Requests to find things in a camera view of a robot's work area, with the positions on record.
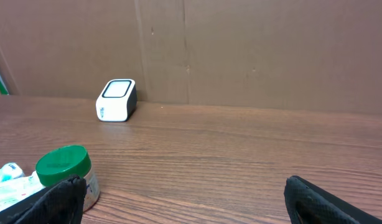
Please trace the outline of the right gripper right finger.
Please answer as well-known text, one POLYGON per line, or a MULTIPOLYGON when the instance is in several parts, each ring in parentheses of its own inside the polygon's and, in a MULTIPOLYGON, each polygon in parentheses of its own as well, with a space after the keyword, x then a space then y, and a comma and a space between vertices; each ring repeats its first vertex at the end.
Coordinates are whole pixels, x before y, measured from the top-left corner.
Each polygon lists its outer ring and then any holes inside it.
POLYGON ((382 224, 381 219, 297 175, 287 178, 284 198, 292 224, 382 224))

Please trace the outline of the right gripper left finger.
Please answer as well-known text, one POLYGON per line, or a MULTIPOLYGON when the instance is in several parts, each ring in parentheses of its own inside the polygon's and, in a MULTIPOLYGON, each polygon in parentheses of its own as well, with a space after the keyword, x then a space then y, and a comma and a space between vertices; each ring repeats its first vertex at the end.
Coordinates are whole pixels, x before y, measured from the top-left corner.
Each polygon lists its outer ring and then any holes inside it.
POLYGON ((78 175, 46 187, 0 212, 0 224, 80 224, 86 180, 78 175))

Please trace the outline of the green lid jar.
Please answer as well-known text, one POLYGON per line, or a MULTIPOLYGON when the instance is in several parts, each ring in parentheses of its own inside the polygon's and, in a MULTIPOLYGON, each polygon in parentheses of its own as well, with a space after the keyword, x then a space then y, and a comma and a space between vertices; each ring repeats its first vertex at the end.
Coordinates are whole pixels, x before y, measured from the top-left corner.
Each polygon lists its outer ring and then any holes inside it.
POLYGON ((86 147, 70 145, 50 151, 41 157, 35 166, 40 183, 50 187, 70 175, 86 180, 86 195, 83 211, 89 210, 98 201, 100 186, 86 147))

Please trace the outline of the teal white snack packet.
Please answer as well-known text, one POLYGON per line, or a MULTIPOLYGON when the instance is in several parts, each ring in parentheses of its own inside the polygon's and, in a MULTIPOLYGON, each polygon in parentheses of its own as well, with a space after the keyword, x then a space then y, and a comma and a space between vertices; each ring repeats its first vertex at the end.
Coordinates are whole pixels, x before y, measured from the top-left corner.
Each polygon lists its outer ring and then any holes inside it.
POLYGON ((32 175, 28 177, 20 177, 1 182, 0 212, 44 188, 36 172, 33 172, 32 175))

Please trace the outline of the small teal packet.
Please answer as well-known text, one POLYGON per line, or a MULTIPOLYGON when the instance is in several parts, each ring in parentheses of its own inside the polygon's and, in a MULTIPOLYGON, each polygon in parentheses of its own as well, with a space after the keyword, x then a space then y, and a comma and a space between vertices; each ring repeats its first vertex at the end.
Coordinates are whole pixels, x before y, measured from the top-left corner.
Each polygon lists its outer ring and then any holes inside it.
POLYGON ((4 164, 0 168, 0 183, 24 176, 24 171, 15 162, 4 164))

